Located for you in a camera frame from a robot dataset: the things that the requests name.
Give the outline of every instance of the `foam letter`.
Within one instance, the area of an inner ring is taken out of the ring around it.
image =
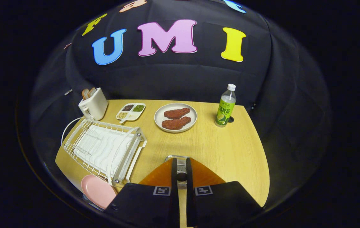
[[[234,28],[222,28],[227,33],[227,46],[225,51],[221,53],[224,59],[235,62],[242,62],[243,56],[240,54],[242,50],[242,39],[246,37],[245,33]]]
[[[173,52],[196,52],[197,47],[193,43],[193,26],[196,24],[197,22],[194,20],[177,20],[167,32],[156,22],[138,26],[138,29],[142,31],[142,49],[138,55],[151,56],[156,53],[156,49],[152,47],[152,40],[154,40],[160,51],[165,53],[174,38],[176,38],[176,42],[171,48]]]
[[[229,1],[229,0],[222,0],[222,1],[224,1],[232,9],[234,9],[236,11],[239,11],[241,13],[246,13],[246,11],[244,11],[243,9],[240,9],[240,7],[242,7],[242,6],[236,4],[236,3],[232,2],[232,1]]]
[[[135,1],[135,2],[132,2],[132,3],[129,3],[129,4],[125,5],[119,12],[122,13],[122,12],[127,11],[128,9],[132,9],[132,8],[135,8],[135,7],[138,7],[138,6],[142,6],[143,4],[146,4],[146,3],[147,3],[146,0],[138,0],[138,1]]]
[[[104,14],[103,16],[99,17],[98,19],[95,19],[93,20],[92,22],[90,22],[88,25],[87,25],[87,28],[86,30],[83,32],[82,36],[84,36],[87,32],[90,32],[91,30],[94,29],[94,25],[98,24],[100,22],[100,20],[105,17],[107,14]]]
[[[126,31],[126,29],[121,29],[111,33],[111,37],[114,38],[114,51],[108,56],[104,53],[104,41],[107,39],[106,37],[100,38],[93,43],[94,60],[98,65],[110,64],[121,56],[122,50],[124,49],[122,36]]]

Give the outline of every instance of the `letter m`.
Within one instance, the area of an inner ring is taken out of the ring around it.
[[[197,47],[193,43],[193,26],[196,24],[194,20],[177,20],[167,32],[156,22],[138,26],[138,29],[142,31],[142,49],[138,53],[139,56],[151,56],[156,53],[156,49],[152,47],[152,40],[160,51],[165,53],[174,38],[176,41],[171,48],[173,52],[196,52]]]

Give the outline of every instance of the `green tea bottle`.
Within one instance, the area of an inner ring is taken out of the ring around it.
[[[229,117],[231,117],[233,107],[236,103],[235,88],[236,85],[228,84],[228,90],[221,96],[215,119],[215,124],[218,127],[225,127],[229,121]]]

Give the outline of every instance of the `toast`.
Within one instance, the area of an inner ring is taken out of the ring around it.
[[[82,91],[83,100],[86,100],[86,99],[92,97],[95,92],[96,92],[96,89],[95,89],[94,87],[93,87],[91,90],[89,90],[89,89],[84,89],[84,90]]]

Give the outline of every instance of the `plate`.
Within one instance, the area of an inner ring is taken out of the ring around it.
[[[133,107],[132,107],[131,110],[129,110],[129,111],[123,111],[123,109],[124,109],[127,105],[133,105]],[[141,111],[134,111],[134,109],[135,109],[138,105],[143,105],[144,108],[143,108]],[[120,113],[124,113],[124,114],[126,114],[126,115],[129,115],[127,121],[135,121],[135,120],[137,120],[137,119],[141,116],[141,114],[144,112],[145,108],[146,108],[146,105],[145,105],[144,103],[128,103],[128,104],[124,105],[124,106],[120,109],[120,111],[115,115],[115,118],[117,118],[118,120],[122,120],[122,119],[125,118],[125,117],[120,118],[119,115],[120,115]]]
[[[81,185],[84,195],[102,209],[106,209],[117,195],[113,186],[95,175],[85,176]]]
[[[174,109],[182,109],[182,108],[189,108],[190,109],[190,112],[185,114],[183,117],[190,117],[191,122],[189,122],[182,129],[179,129],[179,130],[169,130],[169,129],[166,129],[166,128],[162,127],[162,122],[163,121],[170,120],[169,118],[164,116],[165,111],[174,110]],[[186,104],[183,104],[183,103],[171,103],[171,104],[167,104],[167,105],[162,106],[161,108],[159,108],[155,113],[154,119],[155,119],[156,125],[158,125],[158,127],[160,129],[162,129],[162,130],[164,130],[166,132],[180,133],[180,132],[189,130],[196,123],[197,112],[193,107],[191,107],[189,105],[186,105]]]

